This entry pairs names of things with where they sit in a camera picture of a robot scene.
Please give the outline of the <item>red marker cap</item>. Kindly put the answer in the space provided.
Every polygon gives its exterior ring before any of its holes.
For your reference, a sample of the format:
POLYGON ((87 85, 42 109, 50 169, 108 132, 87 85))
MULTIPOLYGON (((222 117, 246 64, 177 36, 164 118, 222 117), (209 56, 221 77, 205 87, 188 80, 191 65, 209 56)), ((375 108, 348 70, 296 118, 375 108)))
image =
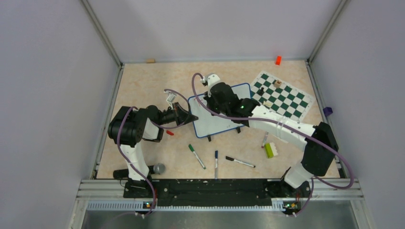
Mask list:
POLYGON ((166 133, 167 133, 167 134, 169 134, 169 135, 171 135, 171 136, 173 136, 173 135, 174 135, 174 133, 173 133, 173 132, 171 132, 171 131, 169 131, 169 130, 167 130, 167 131, 166 131, 166 133))

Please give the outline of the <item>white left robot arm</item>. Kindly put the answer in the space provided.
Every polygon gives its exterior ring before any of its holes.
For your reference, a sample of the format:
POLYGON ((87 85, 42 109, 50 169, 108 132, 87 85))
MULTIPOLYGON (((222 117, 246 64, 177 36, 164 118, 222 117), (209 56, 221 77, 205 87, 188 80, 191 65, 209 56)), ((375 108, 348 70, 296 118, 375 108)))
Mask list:
POLYGON ((155 105, 140 109, 121 107, 110 122, 107 134, 117 145, 127 169, 115 170, 113 178, 126 178, 128 189, 135 188, 141 197, 150 196, 153 184, 148 178, 151 172, 143 156, 142 143, 144 141, 159 143, 164 133, 162 125, 174 122, 179 127, 198 119, 177 102, 173 108, 168 107, 166 110, 160 110, 155 105))

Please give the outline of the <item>blue framed whiteboard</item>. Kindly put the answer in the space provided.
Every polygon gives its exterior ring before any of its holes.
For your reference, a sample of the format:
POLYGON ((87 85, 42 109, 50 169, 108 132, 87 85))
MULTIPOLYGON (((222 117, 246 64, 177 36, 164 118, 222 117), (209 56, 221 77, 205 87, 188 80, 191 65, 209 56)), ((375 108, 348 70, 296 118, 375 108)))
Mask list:
MULTIPOLYGON (((248 83, 237 84, 231 86, 231 88, 239 98, 251 98, 250 85, 248 83)), ((191 114, 198 117, 198 120, 193 121, 197 138, 211 137, 212 135, 233 129, 240 130, 240 128, 244 126, 228 119, 212 116, 211 113, 199 105, 195 96, 189 97, 188 102, 190 104, 191 114)))

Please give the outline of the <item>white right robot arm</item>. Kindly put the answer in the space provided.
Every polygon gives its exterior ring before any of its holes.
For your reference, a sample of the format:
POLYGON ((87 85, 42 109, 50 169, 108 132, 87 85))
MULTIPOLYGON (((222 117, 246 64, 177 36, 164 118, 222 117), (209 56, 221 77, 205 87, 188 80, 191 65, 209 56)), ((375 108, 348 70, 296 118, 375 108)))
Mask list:
POLYGON ((264 130, 303 151, 302 160, 288 169, 282 178, 280 191, 283 195, 292 197, 305 181, 326 175, 338 154, 336 139, 327 123, 310 125, 294 121, 253 99, 239 98, 231 86, 222 81, 212 83, 202 80, 202 84, 208 90, 200 104, 212 115, 264 130))

